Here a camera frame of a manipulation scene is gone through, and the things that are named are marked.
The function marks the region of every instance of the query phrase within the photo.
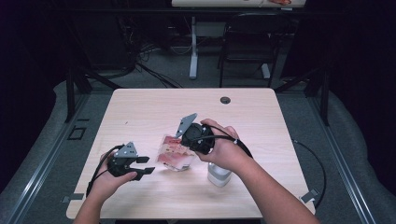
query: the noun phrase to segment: small round object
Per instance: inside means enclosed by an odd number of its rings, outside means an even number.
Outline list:
[[[230,97],[223,96],[223,97],[220,98],[220,101],[221,101],[222,104],[227,105],[227,104],[229,104],[231,102],[231,99],[230,99]]]

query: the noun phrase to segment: wooden table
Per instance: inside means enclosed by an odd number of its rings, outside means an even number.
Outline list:
[[[227,96],[227,105],[220,98]],[[134,141],[140,156],[151,157],[153,174],[127,183],[109,198],[101,218],[249,218],[262,217],[242,181],[232,174],[223,188],[207,179],[207,163],[194,159],[191,168],[174,172],[156,162],[165,134],[174,135],[180,119],[197,113],[233,126],[255,160],[296,197],[308,192],[288,129],[271,89],[134,89],[116,90],[93,142],[75,193],[85,193],[100,156]],[[83,200],[71,201],[67,216],[75,218]],[[314,205],[306,206],[315,213]]]

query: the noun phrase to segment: hand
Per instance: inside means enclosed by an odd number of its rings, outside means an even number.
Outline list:
[[[229,134],[231,137],[239,139],[239,136],[233,127],[229,126],[223,128],[212,119],[204,119],[201,121],[201,123],[217,127]],[[214,135],[225,135],[215,128],[212,128],[212,132]],[[233,141],[221,138],[217,138],[215,140],[213,150],[209,154],[204,155],[200,152],[197,152],[197,155],[201,161],[213,162],[217,166],[233,172],[237,171],[239,168],[242,168],[246,160],[252,160],[246,154],[246,152]]]
[[[108,160],[113,157],[114,153],[115,152],[112,152],[103,162],[102,167],[98,172],[98,174],[101,175],[93,182],[90,195],[88,196],[89,198],[94,198],[99,203],[103,203],[116,192],[119,186],[131,181],[137,176],[137,172],[131,172],[126,175],[115,177],[110,172],[106,171]]]

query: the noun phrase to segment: wire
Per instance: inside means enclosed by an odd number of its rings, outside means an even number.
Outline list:
[[[326,192],[326,187],[327,187],[327,176],[326,176],[326,171],[324,169],[324,165],[321,162],[321,160],[319,159],[319,157],[317,156],[317,154],[315,154],[315,152],[311,148],[309,148],[308,146],[304,145],[303,143],[301,143],[301,142],[299,142],[299,141],[297,141],[295,139],[291,139],[291,141],[293,143],[295,143],[295,144],[298,144],[298,145],[302,146],[306,150],[308,150],[317,159],[317,161],[318,161],[318,163],[320,165],[320,168],[321,168],[322,173],[323,173],[323,190],[322,190],[322,192],[320,194],[318,202],[315,204],[315,208],[318,208],[320,206],[320,203],[321,203],[321,201],[323,199],[323,196],[324,196],[324,194]]]
[[[164,74],[160,74],[157,72],[152,71],[151,69],[147,68],[145,65],[143,65],[142,63],[136,63],[136,65],[139,65],[140,68],[142,68],[143,70],[145,70],[146,72],[148,72],[150,75],[152,75],[153,77],[158,78],[161,83],[165,86],[165,88],[167,88],[168,86],[172,87],[172,88],[183,88],[178,82],[176,82],[175,80],[173,80],[172,78],[164,75]]]
[[[239,147],[241,147],[242,150],[244,150],[245,153],[246,153],[250,158],[253,158],[253,156],[251,155],[250,150],[248,149],[248,147],[247,147],[241,140],[239,140],[239,139],[237,139],[237,138],[234,138],[234,137],[230,136],[228,133],[224,132],[222,129],[220,129],[220,128],[218,128],[218,127],[211,126],[211,125],[207,125],[207,124],[206,124],[205,126],[207,126],[207,127],[209,127],[209,128],[214,128],[214,129],[216,129],[216,130],[219,130],[220,132],[222,132],[222,133],[224,133],[224,134],[226,134],[226,135],[208,135],[208,136],[202,136],[202,137],[198,137],[198,138],[192,139],[191,141],[200,141],[200,140],[211,139],[211,138],[222,138],[222,139],[227,139],[227,140],[230,140],[230,141],[234,142],[234,143],[235,143],[236,145],[238,145]]]
[[[91,189],[92,189],[92,186],[93,186],[93,182],[94,182],[100,175],[102,175],[102,174],[104,174],[105,172],[107,172],[107,171],[109,171],[109,170],[111,170],[111,169],[114,168],[114,167],[110,167],[110,168],[106,169],[105,171],[103,171],[102,173],[98,174],[100,168],[102,167],[103,162],[105,162],[105,160],[107,159],[108,155],[110,155],[110,153],[111,153],[112,151],[114,151],[115,149],[120,149],[120,148],[122,148],[122,147],[123,147],[123,145],[121,145],[121,146],[116,146],[116,147],[111,148],[111,149],[103,156],[103,158],[99,161],[99,164],[98,164],[98,166],[96,167],[95,172],[93,173],[92,179],[91,179],[90,183],[88,183],[87,192],[86,192],[87,196],[86,196],[86,197],[88,197],[88,195],[89,195],[90,192],[91,192]]]

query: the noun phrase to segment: dark background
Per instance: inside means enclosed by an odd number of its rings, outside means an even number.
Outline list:
[[[109,7],[109,2],[67,3]],[[117,69],[133,66],[134,55],[128,49],[131,46],[124,45],[125,36],[118,21],[110,17],[60,20],[46,10],[54,3],[66,7],[64,1],[0,3],[1,190],[44,127],[55,103],[52,89],[65,80],[71,65]],[[147,4],[168,7],[169,1],[135,1],[137,7]],[[301,76],[323,64],[329,65],[331,91],[360,126],[368,160],[379,181],[396,194],[392,179],[396,175],[395,6],[391,1],[317,0],[307,1],[306,8],[347,9],[348,16],[342,21],[301,20],[282,76]],[[167,22],[151,17],[141,20],[137,28],[166,49]],[[102,35],[91,35],[93,31]],[[92,42],[78,42],[85,38]],[[113,44],[102,45],[103,38],[114,40]]]

